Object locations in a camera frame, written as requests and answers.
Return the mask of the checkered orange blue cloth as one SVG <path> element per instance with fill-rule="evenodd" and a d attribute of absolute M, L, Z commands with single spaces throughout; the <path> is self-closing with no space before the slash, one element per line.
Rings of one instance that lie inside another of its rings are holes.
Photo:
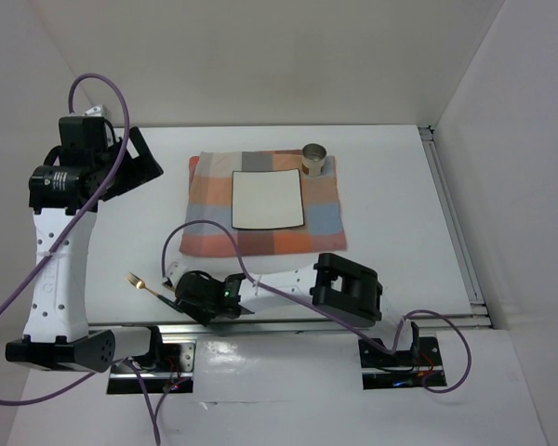
<path fill-rule="evenodd" d="M 301 167 L 301 151 L 201 152 L 189 162 L 186 219 L 216 221 L 229 230 L 243 256 L 274 256 L 344 251 L 337 165 L 325 158 L 322 174 L 301 177 L 304 225 L 294 229 L 239 230 L 232 227 L 233 173 Z"/>

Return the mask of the square white plate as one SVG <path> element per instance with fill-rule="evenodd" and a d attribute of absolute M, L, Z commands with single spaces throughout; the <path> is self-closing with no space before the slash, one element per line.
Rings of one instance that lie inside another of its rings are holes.
<path fill-rule="evenodd" d="M 304 222 L 298 169 L 232 174 L 233 229 L 293 229 Z"/>

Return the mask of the metal cup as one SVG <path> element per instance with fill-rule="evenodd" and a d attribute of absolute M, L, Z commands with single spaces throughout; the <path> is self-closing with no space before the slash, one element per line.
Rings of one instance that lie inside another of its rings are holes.
<path fill-rule="evenodd" d="M 309 143 L 301 150 L 302 171 L 308 177 L 319 177 L 326 161 L 326 148 L 317 143 Z"/>

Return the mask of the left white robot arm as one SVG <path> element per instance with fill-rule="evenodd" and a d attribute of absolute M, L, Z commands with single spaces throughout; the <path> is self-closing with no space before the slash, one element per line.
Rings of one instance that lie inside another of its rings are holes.
<path fill-rule="evenodd" d="M 126 358 L 152 371 L 165 348 L 149 327 L 94 331 L 86 316 L 86 268 L 98 207 L 160 177 L 140 130 L 132 127 L 131 156 L 117 138 L 103 106 L 59 121 L 60 144 L 29 179 L 29 206 L 36 231 L 36 263 L 28 321 L 19 339 L 6 345 L 7 361 L 49 371 L 102 373 Z"/>

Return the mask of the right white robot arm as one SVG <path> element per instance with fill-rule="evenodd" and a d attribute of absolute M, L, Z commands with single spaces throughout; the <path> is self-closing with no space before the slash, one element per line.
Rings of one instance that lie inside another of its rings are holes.
<path fill-rule="evenodd" d="M 298 305 L 346 329 L 378 327 L 377 343 L 391 360 L 410 363 L 419 356 L 419 329 L 383 293 L 373 269 L 322 253 L 306 267 L 262 275 L 244 270 L 222 281 L 201 270 L 188 270 L 176 282 L 173 305 L 204 326 L 218 319 Z"/>

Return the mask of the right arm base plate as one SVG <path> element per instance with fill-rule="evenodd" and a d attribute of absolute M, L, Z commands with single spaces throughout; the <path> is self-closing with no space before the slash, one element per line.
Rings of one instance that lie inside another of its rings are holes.
<path fill-rule="evenodd" d="M 411 348 L 387 355 L 362 339 L 358 340 L 358 349 L 364 390 L 422 387 L 423 379 L 428 387 L 447 386 L 435 336 L 420 336 L 416 355 Z"/>

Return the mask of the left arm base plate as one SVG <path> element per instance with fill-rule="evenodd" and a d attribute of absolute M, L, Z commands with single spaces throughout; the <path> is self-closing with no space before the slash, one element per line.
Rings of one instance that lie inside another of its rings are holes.
<path fill-rule="evenodd" d="M 131 359 L 150 395 L 189 394 L 193 392 L 196 341 L 180 339 L 163 341 L 153 353 L 139 360 Z M 120 363 L 111 368 L 108 395 L 138 395 L 140 383 L 130 367 Z"/>

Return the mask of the gold fork green handle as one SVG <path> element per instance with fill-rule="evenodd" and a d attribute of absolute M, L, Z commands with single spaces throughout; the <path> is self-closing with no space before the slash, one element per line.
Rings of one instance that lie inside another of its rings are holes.
<path fill-rule="evenodd" d="M 132 272 L 129 272 L 126 275 L 126 280 L 136 289 L 138 290 L 143 290 L 148 292 L 149 294 L 153 295 L 154 297 L 156 297 L 160 302 L 164 303 L 166 306 L 170 307 L 170 308 L 175 308 L 175 303 L 168 299 L 167 297 L 155 292 L 153 289 L 149 288 L 146 285 L 146 282 L 141 279 L 140 277 L 138 277 L 137 275 L 135 275 Z"/>

